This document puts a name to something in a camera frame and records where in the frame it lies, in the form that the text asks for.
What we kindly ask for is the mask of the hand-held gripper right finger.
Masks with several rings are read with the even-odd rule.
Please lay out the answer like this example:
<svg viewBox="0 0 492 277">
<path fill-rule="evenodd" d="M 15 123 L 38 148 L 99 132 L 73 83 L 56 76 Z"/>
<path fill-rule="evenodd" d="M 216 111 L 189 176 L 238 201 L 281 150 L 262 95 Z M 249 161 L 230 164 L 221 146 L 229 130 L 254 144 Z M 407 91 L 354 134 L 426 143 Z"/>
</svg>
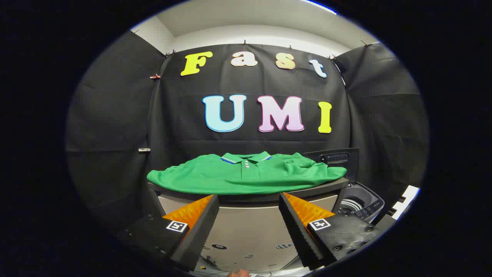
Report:
<svg viewBox="0 0 492 277">
<path fill-rule="evenodd" d="M 376 240 L 381 230 L 358 216 L 341 215 L 288 193 L 278 208 L 304 267 L 329 266 Z"/>
</svg>

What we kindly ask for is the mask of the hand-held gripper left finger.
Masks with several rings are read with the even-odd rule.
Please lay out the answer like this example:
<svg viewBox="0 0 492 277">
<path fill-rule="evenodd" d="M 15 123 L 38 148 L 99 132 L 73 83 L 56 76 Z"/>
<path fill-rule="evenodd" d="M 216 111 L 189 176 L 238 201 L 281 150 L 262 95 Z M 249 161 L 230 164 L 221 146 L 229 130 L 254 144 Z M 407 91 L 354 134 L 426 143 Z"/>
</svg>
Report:
<svg viewBox="0 0 492 277">
<path fill-rule="evenodd" d="M 155 264 L 193 271 L 218 211 L 218 196 L 209 195 L 167 215 L 148 214 L 117 238 Z"/>
</svg>

